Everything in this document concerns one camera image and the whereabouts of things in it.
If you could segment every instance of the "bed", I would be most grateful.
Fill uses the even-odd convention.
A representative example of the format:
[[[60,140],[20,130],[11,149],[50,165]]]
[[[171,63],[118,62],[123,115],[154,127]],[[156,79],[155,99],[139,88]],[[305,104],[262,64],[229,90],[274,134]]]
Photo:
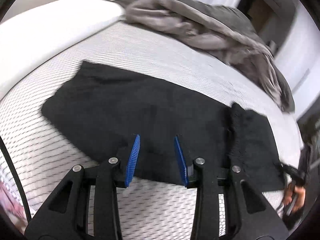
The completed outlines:
[[[15,48],[15,51],[1,58],[2,66],[3,63],[11,64],[11,68],[17,68],[19,71],[10,72],[1,66],[1,72],[6,73],[7,79],[11,81],[2,80],[1,84],[4,97],[0,101],[0,134],[15,164],[33,214],[74,165],[90,167],[97,164],[73,146],[40,111],[45,100],[76,74],[83,60],[161,78],[198,91],[227,106],[236,102],[244,109],[253,109],[268,118],[280,160],[298,166],[302,141],[292,114],[281,112],[264,91],[215,57],[192,49],[167,35],[122,21],[121,10],[116,12],[118,17],[110,13],[108,17],[97,17],[87,22],[76,17],[70,18],[70,26],[81,22],[83,29],[79,29],[75,36],[70,35],[68,38],[63,37],[63,29],[57,27],[59,24],[50,25],[47,29],[41,30],[47,35],[42,33],[37,37],[33,36],[33,47],[28,48],[28,44],[31,43],[28,35],[34,35],[33,30],[30,31],[31,34],[26,33],[30,27],[28,23],[36,24],[36,19],[43,17],[40,15],[44,11],[48,12],[46,6],[51,6],[47,23],[54,18],[56,22],[62,21],[61,26],[67,28],[67,23],[63,22],[66,15],[61,13],[61,8],[67,10],[69,5],[61,1],[58,1],[60,5],[54,2],[42,6],[42,11],[33,12],[32,17],[28,16],[30,11],[23,13],[26,29],[18,25],[23,14],[9,19],[6,23],[11,21],[11,31],[20,33],[20,36],[8,37],[7,34],[6,37],[10,38],[11,42],[7,50]],[[86,4],[96,2],[95,5],[98,6],[97,1],[83,0]],[[77,14],[79,0],[70,4]],[[110,9],[110,6],[114,6],[111,2],[99,0],[99,6],[100,4],[100,9],[105,10],[104,12],[114,12]],[[0,25],[0,37],[4,35],[1,27],[3,26]],[[20,53],[19,49],[22,48],[25,48],[25,51]],[[39,56],[40,49],[45,57]],[[17,199],[20,199],[2,155],[0,177]],[[149,236],[150,229],[154,232],[153,239],[189,239],[196,189],[134,178],[129,188],[118,189],[117,193],[124,239],[145,239]],[[283,191],[263,194],[273,208],[279,206],[283,197]],[[91,205],[93,197],[94,188],[91,192]],[[145,203],[149,206],[147,210],[144,207]],[[219,234],[223,235],[225,220],[222,194],[219,195],[219,207]],[[93,234],[92,219],[90,213],[90,234]]]

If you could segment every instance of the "dark gray comforter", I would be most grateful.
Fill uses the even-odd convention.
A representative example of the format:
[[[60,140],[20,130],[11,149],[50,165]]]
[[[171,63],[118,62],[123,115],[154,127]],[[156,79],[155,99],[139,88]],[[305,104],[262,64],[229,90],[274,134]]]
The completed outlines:
[[[171,34],[207,51],[263,89],[284,112],[295,109],[289,85],[249,19],[236,8],[194,0],[117,0],[129,23]]]

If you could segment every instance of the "silver screw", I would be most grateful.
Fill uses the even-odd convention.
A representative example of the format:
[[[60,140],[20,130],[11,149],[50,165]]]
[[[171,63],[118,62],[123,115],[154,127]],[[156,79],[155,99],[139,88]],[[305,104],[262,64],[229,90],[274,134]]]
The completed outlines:
[[[234,172],[236,172],[236,173],[238,173],[238,172],[240,172],[241,171],[241,168],[239,167],[239,166],[237,166],[237,165],[235,165],[235,166],[232,166],[232,171],[234,171]]]
[[[73,170],[74,172],[81,171],[81,166],[80,166],[80,165],[73,166],[72,170]]]
[[[109,159],[110,164],[116,164],[117,162],[118,162],[118,158],[116,158],[116,157],[112,157]]]
[[[196,163],[202,165],[202,164],[204,164],[204,159],[203,158],[196,158]]]

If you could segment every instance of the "white bed sheet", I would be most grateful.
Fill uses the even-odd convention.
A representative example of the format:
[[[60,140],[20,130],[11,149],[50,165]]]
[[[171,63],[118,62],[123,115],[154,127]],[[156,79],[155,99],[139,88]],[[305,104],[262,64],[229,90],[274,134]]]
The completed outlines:
[[[268,117],[280,160],[298,165],[301,136],[294,117],[282,113],[272,99],[247,78],[216,58],[173,38],[118,22],[42,64],[0,102],[0,133],[34,210],[73,165],[96,164],[40,112],[44,101],[75,75],[83,60],[162,78],[228,106],[237,102],[245,109],[253,109]],[[13,184],[2,156],[0,174]],[[264,195],[276,208],[283,192]],[[118,191],[124,239],[144,239],[151,228],[155,239],[189,239],[195,197],[196,190],[135,179],[128,189]],[[146,202],[151,205],[144,210],[141,203]],[[223,234],[223,220],[220,228]]]

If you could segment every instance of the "brown blanket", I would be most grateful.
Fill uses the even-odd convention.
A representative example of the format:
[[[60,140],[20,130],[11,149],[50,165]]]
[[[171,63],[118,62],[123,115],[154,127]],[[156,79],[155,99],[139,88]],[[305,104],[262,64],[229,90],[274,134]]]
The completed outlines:
[[[240,71],[263,89],[284,112],[293,112],[289,85],[271,52],[238,9],[194,0],[117,0],[129,23],[140,23],[203,49]]]

